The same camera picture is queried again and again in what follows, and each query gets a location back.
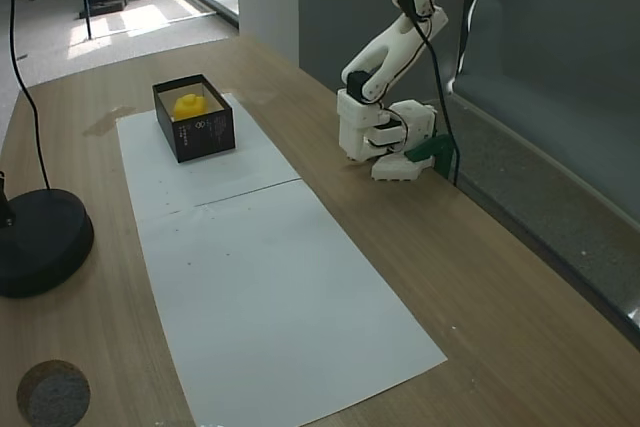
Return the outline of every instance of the wooden table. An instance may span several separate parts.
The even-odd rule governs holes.
[[[376,183],[369,166],[349,163],[338,147],[335,95],[247,38],[33,89],[52,184],[84,200],[96,243],[58,289],[0,300],[0,425],[25,425],[16,387],[51,359],[89,379],[81,425],[193,425],[143,261],[115,120],[152,109],[151,85],[195,73],[237,96],[449,358],[315,426],[640,425],[640,353],[435,173]],[[10,197],[42,187],[23,97],[0,168]]]

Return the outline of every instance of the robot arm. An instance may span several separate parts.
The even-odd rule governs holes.
[[[366,104],[380,101],[384,95],[413,66],[425,49],[424,42],[415,31],[411,20],[404,14],[409,8],[415,13],[429,40],[447,24],[444,11],[435,0],[392,0],[403,13],[382,34],[373,39],[342,72],[342,81],[348,84],[349,74],[366,72],[368,80],[362,86],[360,100]]]
[[[415,100],[385,108],[382,99],[426,48],[416,25],[431,40],[448,19],[435,0],[392,1],[401,15],[342,72],[347,88],[338,92],[340,146],[356,161],[379,158],[375,179],[414,180],[433,165],[431,157],[418,159],[411,151],[433,135],[435,109]]]

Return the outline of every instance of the white paper sheet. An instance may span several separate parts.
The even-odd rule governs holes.
[[[300,177],[232,96],[236,149],[178,164],[155,111],[118,119],[136,220],[178,212]]]
[[[196,425],[306,424],[445,360],[301,180],[139,232]]]

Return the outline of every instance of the yellow rubber duck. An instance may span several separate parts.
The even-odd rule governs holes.
[[[190,119],[207,113],[207,99],[200,95],[189,94],[180,97],[173,107],[175,121]]]

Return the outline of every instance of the black box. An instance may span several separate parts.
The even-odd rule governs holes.
[[[205,97],[207,112],[174,121],[172,113],[176,101],[188,94]],[[153,97],[158,122],[178,162],[236,147],[231,106],[203,75],[154,85]]]

